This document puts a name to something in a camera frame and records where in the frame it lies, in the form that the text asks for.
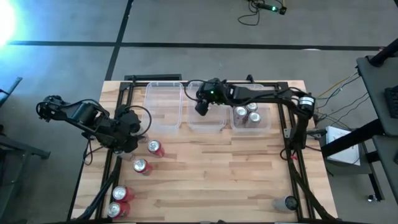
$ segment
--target can lid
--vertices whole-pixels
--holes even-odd
[[[143,171],[145,169],[146,166],[146,162],[143,159],[138,159],[136,161],[134,161],[134,170],[140,172]]]
[[[120,204],[117,202],[112,202],[109,204],[108,216],[114,218],[120,214]]]
[[[293,196],[287,196],[285,199],[285,205],[289,210],[296,210],[299,207],[299,204],[297,203],[297,199]]]
[[[249,103],[248,105],[246,105],[246,107],[249,110],[255,110],[255,109],[257,109],[257,103]]]
[[[126,196],[126,194],[126,188],[123,186],[115,187],[112,193],[115,200],[122,200]]]
[[[249,118],[250,118],[251,121],[254,121],[254,122],[260,122],[261,121],[261,116],[259,115],[259,113],[256,113],[256,112],[250,113]]]
[[[160,142],[158,140],[152,140],[148,143],[148,150],[151,152],[155,152],[159,149]]]
[[[237,107],[235,107],[235,113],[243,116],[243,115],[246,115],[248,113],[248,111],[243,106],[237,106]]]

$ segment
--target red soda can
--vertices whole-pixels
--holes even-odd
[[[164,156],[164,148],[158,140],[148,142],[148,151],[157,157]]]
[[[148,163],[145,159],[138,159],[134,161],[134,170],[137,173],[143,174],[143,175],[149,175],[154,167]]]
[[[130,213],[130,204],[127,202],[112,202],[109,204],[108,216],[111,218],[126,217]]]
[[[115,202],[129,202],[134,199],[134,190],[126,186],[117,186],[112,192]]]

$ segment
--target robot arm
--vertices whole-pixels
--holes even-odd
[[[315,99],[311,94],[297,88],[249,90],[246,87],[227,84],[226,80],[220,81],[214,78],[203,81],[196,97],[197,99],[193,99],[197,101],[195,109],[202,116],[206,115],[210,103],[229,106],[244,106],[249,103],[281,103],[298,118],[296,127],[290,130],[290,149],[305,148],[306,129],[309,119],[313,116],[315,106]]]
[[[49,122],[66,121],[83,130],[86,138],[95,136],[98,142],[108,149],[131,152],[138,146],[140,120],[133,110],[122,105],[116,110],[115,119],[109,118],[109,112],[94,100],[81,100],[67,103],[60,96],[48,96],[36,106],[41,119]]]

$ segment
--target black cable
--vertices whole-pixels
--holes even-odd
[[[359,79],[359,78],[360,78],[360,76],[358,76],[358,77],[354,78],[353,80],[351,80],[351,81],[345,83],[343,86],[341,86],[341,87],[335,89],[334,92],[333,92],[328,98],[317,98],[317,100],[326,100],[326,103],[325,103],[324,105],[318,107],[317,110],[319,110],[319,108],[322,108],[322,107],[326,106],[326,105],[328,104],[329,100],[330,100],[331,98],[337,96],[337,94],[341,91],[341,89],[342,89],[344,86],[346,86],[346,85],[352,83],[353,81],[355,81],[355,80],[357,80],[357,79]]]
[[[334,117],[332,117],[332,116],[327,116],[327,117],[323,118],[322,120],[319,120],[319,122],[323,121],[324,119],[328,119],[328,120],[331,121],[331,122],[337,121],[336,118],[334,118]],[[341,126],[341,127],[346,127],[346,128],[348,128],[348,130],[352,130],[352,128],[350,128],[347,124],[345,124],[345,123],[342,122],[342,121],[339,121],[339,122],[337,122],[336,124],[339,125],[339,126]]]
[[[98,150],[104,148],[104,146],[100,146],[100,147],[98,147],[98,148],[92,150],[92,148],[91,148],[91,140],[90,140],[90,139],[89,139],[88,142],[87,142],[87,146],[88,146],[88,148],[90,149],[90,152],[87,153],[87,154],[85,154],[85,155],[83,155],[83,162],[84,162],[87,166],[90,166],[91,163],[93,163],[93,153],[94,153],[95,151],[98,151]],[[86,162],[86,158],[87,158],[88,155],[90,155],[90,161],[89,161],[89,162]]]
[[[344,114],[343,116],[341,116],[341,117],[340,117],[337,121],[335,121],[333,124],[335,124],[336,122],[339,122],[342,118],[344,118],[345,116],[347,116],[351,111],[353,111],[353,110],[355,110],[356,108],[358,108],[358,107],[361,105],[361,103],[365,102],[365,101],[368,100],[368,99],[369,99],[369,96],[366,97],[365,100],[359,102],[358,105],[356,105],[356,107],[354,107],[353,109],[349,110],[346,114]]]
[[[248,1],[248,8],[253,14],[240,16],[238,18],[238,22],[239,23],[241,23],[243,25],[246,25],[246,26],[256,26],[256,25],[259,24],[259,22],[260,22],[260,9],[256,6],[256,3],[258,3],[258,2],[262,2],[263,4],[265,4],[264,0],[250,0],[250,1]],[[245,23],[245,22],[241,21],[241,19],[244,18],[244,17],[252,17],[252,16],[257,16],[257,22],[255,24],[248,24],[248,23]]]
[[[143,135],[149,130],[149,128],[150,128],[150,126],[151,126],[151,124],[152,124],[152,116],[150,115],[149,110],[148,110],[147,108],[143,107],[143,106],[132,105],[132,106],[126,107],[125,110],[130,109],[130,108],[141,108],[141,109],[143,109],[146,113],[148,113],[148,117],[149,117],[149,124],[148,124],[148,127],[147,127],[147,129],[145,129],[145,131],[144,131],[143,133],[141,133],[141,134],[138,135],[137,137],[143,136]]]
[[[355,102],[357,102],[358,100],[364,98],[367,94],[368,94],[368,93],[366,92],[363,96],[357,98],[357,99],[354,100],[352,103],[350,103],[350,104],[348,104],[348,105],[346,105],[346,106],[344,106],[344,107],[342,107],[342,108],[340,108],[340,109],[338,109],[338,110],[336,110],[336,111],[334,111],[334,112],[332,112],[332,113],[330,113],[330,114],[326,114],[326,116],[330,116],[330,115],[332,115],[332,114],[335,114],[335,113],[337,113],[337,112],[339,112],[339,111],[341,111],[341,110],[343,110],[343,109],[345,109],[345,108],[347,108],[347,107],[353,105],[353,104],[354,104]]]
[[[309,149],[312,149],[312,150],[315,150],[315,151],[322,151],[322,150],[320,150],[320,149],[317,149],[317,148],[314,148],[314,147],[311,147],[311,146],[305,146],[305,147],[307,147],[307,148],[309,148]]]

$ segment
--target desk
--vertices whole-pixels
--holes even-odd
[[[111,112],[111,116],[119,86],[120,82],[105,82],[101,92],[99,102]],[[303,81],[289,81],[289,86],[305,89]],[[135,87],[133,104],[142,105],[144,94],[144,87]],[[150,156],[146,144],[134,151],[136,157],[147,159],[154,165],[150,176],[135,173],[132,162],[123,161],[119,183],[132,187],[136,191],[136,199],[130,202],[129,216],[120,221],[297,221],[295,213],[278,213],[271,205],[274,198],[292,194],[287,163],[279,157],[284,140],[277,105],[270,105],[270,132],[260,136],[234,134],[229,120],[219,134],[194,133],[187,126],[187,106],[187,98],[184,97],[178,134],[149,133],[150,138],[158,139],[164,145],[165,157],[158,159]],[[307,145],[319,147],[318,142],[310,138]],[[306,149],[303,150],[303,157],[311,190],[326,210],[336,217],[322,155]],[[84,211],[100,189],[105,159],[106,150],[98,151],[94,153],[92,165],[84,166],[72,218]],[[305,210],[302,193],[300,198]],[[104,217],[107,207],[104,206]]]
[[[391,190],[398,203],[398,178],[396,178],[398,164],[393,162],[395,157],[393,152],[397,150],[397,145],[393,145],[393,143],[395,143],[393,138],[398,139],[398,119],[390,117],[387,103],[384,99],[384,89],[398,85],[398,58],[388,58],[381,67],[373,67],[366,58],[358,58],[356,61],[358,64],[358,73],[362,76],[369,97],[372,100],[373,107],[377,113],[377,119],[355,129],[342,138],[322,146],[323,157],[336,154],[337,152],[371,139],[374,136],[392,136],[391,138],[373,138],[377,151],[367,153],[366,157],[370,165],[372,162],[381,161],[384,172],[388,177]],[[377,178],[374,172],[372,173],[373,177],[371,177],[371,182],[375,190],[376,198],[378,200],[383,200]]]

